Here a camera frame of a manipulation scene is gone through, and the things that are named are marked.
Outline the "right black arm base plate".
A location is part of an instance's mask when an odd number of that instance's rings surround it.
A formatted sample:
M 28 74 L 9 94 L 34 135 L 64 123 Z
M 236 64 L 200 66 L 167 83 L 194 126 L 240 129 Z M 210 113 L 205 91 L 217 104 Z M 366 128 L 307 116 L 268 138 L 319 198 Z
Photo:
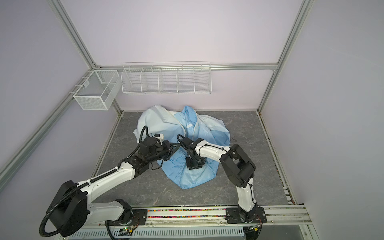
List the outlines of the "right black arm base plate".
M 240 207 L 226 208 L 226 220 L 229 224 L 267 223 L 265 210 L 260 206 L 253 207 L 250 212 Z

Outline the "light blue jacket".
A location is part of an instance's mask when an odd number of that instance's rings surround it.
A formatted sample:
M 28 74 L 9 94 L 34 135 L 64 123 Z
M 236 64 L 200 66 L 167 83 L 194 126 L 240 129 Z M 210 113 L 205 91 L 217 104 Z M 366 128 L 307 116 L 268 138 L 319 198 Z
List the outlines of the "light blue jacket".
M 164 139 L 180 148 L 167 161 L 159 161 L 166 176 L 181 189 L 191 189 L 214 179 L 219 162 L 207 157 L 200 158 L 193 147 L 203 140 L 206 146 L 228 147 L 230 132 L 223 121 L 208 115 L 199 115 L 189 106 L 180 112 L 166 110 L 160 105 L 153 106 L 142 113 L 136 138 L 140 137 L 144 127 L 148 133 L 162 134 Z

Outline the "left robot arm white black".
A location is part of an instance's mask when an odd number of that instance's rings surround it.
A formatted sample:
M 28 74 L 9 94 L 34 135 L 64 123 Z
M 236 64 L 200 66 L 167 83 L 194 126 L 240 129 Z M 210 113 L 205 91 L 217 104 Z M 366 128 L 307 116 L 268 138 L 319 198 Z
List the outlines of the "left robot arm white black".
M 68 237 L 83 226 L 98 222 L 104 222 L 107 227 L 113 222 L 138 226 L 140 218 L 135 216 L 125 200 L 116 199 L 104 204 L 95 204 L 94 200 L 114 187 L 139 177 L 153 162 L 168 161 L 180 146 L 164 140 L 161 134 L 151 136 L 148 127 L 144 126 L 136 148 L 116 167 L 88 180 L 78 183 L 67 181 L 60 186 L 39 226 L 40 236 Z

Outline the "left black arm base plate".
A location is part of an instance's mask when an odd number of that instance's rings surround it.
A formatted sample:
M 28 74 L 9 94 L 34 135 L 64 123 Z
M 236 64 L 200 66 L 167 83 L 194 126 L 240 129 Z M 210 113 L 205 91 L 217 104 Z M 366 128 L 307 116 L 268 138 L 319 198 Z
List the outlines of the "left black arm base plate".
M 120 217 L 115 221 L 108 221 L 110 226 L 144 226 L 147 220 L 147 209 L 133 209 L 129 217 Z

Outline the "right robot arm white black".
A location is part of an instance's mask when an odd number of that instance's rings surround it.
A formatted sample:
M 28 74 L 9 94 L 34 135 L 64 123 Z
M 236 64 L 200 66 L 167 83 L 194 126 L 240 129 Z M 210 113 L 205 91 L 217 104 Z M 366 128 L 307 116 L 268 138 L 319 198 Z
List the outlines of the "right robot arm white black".
M 189 170 L 200 169 L 207 159 L 223 166 L 238 193 L 238 211 L 242 222 L 250 222 L 257 216 L 258 204 L 254 199 L 253 179 L 256 166 L 239 145 L 224 147 L 211 144 L 201 138 L 193 141 L 182 135 L 177 136 L 181 147 L 187 152 L 186 163 Z

